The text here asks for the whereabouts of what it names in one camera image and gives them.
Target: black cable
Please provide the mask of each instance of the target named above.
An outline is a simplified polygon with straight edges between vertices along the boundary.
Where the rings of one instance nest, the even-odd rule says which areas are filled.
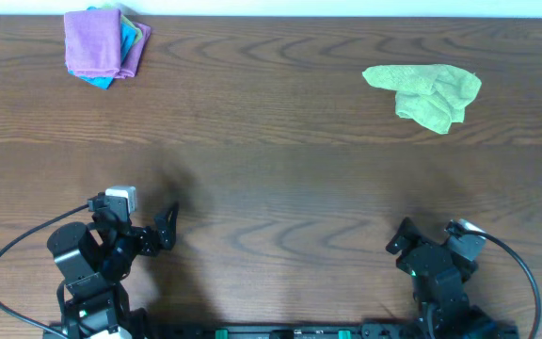
[[[57,305],[60,307],[60,313],[62,314],[62,323],[64,323],[64,286],[66,285],[65,281],[62,281],[60,285],[57,286],[56,297]]]
[[[428,323],[428,333],[430,334],[431,339],[436,339],[436,337],[434,336],[434,325],[432,324],[432,316],[434,316],[433,312],[435,308],[436,308],[435,304],[429,304],[428,310],[426,311],[426,317],[425,317],[426,322]]]
[[[509,255],[511,255],[519,264],[520,267],[522,267],[522,270],[524,273],[526,273],[526,277],[528,278],[528,282],[531,284],[531,287],[533,288],[533,295],[534,295],[534,322],[533,327],[531,328],[531,333],[529,334],[529,339],[534,339],[536,337],[536,333],[538,332],[538,328],[541,324],[541,296],[538,292],[538,285],[536,284],[536,280],[534,279],[533,272],[528,268],[526,263],[520,258],[520,256],[512,250],[509,246],[505,245],[501,240],[497,239],[496,237],[484,233],[484,232],[478,232],[478,231],[463,231],[463,234],[470,234],[470,235],[477,235],[484,237],[502,249],[504,249]]]
[[[77,213],[79,211],[82,211],[82,210],[86,209],[87,207],[88,206],[86,204],[83,205],[83,206],[77,207],[77,208],[75,208],[75,209],[73,209],[73,210],[71,210],[71,211],[57,217],[57,218],[53,218],[53,219],[51,219],[51,220],[49,220],[47,222],[44,222],[41,225],[39,225],[39,226],[27,231],[26,233],[20,235],[19,237],[12,240],[9,244],[7,244],[4,248],[2,248],[0,250],[0,258],[4,255],[4,253],[6,253],[9,249],[11,249],[12,246],[18,244],[21,240],[23,240],[27,236],[33,234],[36,231],[44,229],[45,227],[47,227],[47,226],[49,226],[49,225],[51,225],[53,223],[56,223],[56,222],[62,220],[63,218],[67,218],[67,217],[69,217],[69,216],[71,216],[71,215],[73,215],[73,214],[75,214],[75,213]],[[1,300],[0,300],[0,309],[2,309],[8,315],[15,316],[18,319],[20,319],[20,320],[22,320],[22,321],[24,321],[26,323],[29,323],[29,324],[31,324],[33,326],[36,326],[36,327],[38,327],[38,328],[40,328],[40,329],[42,329],[44,331],[48,331],[48,332],[50,332],[52,334],[55,334],[55,335],[59,336],[60,338],[68,339],[68,335],[62,333],[61,331],[53,329],[53,328],[51,328],[51,327],[49,327],[49,326],[47,326],[45,324],[41,324],[41,323],[39,323],[39,321],[33,320],[33,319],[29,318],[28,316],[19,314],[18,312],[14,311],[14,310],[10,309],[8,306],[6,306],[3,302],[1,302]]]

